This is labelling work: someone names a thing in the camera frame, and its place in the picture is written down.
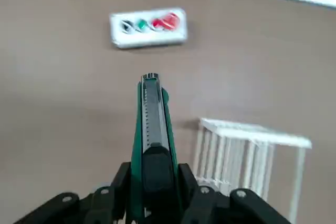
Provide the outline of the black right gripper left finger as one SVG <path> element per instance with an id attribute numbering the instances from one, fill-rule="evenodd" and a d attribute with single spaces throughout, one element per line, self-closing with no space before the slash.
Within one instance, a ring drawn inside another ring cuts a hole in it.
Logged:
<path id="1" fill-rule="evenodd" d="M 130 162 L 120 165 L 112 183 L 85 198 L 64 192 L 54 196 L 16 223 L 117 223 L 125 214 Z"/>

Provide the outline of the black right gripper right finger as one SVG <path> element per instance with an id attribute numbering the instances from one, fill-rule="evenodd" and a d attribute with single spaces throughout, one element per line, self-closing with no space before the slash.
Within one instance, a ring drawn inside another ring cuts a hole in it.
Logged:
<path id="1" fill-rule="evenodd" d="M 250 189 L 235 189 L 225 196 L 198 185 L 187 163 L 179 164 L 178 171 L 184 208 L 181 223 L 289 223 Z"/>

